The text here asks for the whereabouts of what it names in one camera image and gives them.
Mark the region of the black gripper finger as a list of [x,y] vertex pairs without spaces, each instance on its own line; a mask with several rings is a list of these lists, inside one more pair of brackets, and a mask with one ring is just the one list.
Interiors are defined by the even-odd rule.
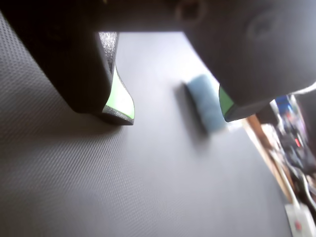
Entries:
[[313,0],[185,0],[182,27],[232,100],[226,121],[316,80]]
[[133,125],[133,99],[119,77],[117,47],[105,53],[94,18],[102,0],[3,0],[0,10],[76,113]]

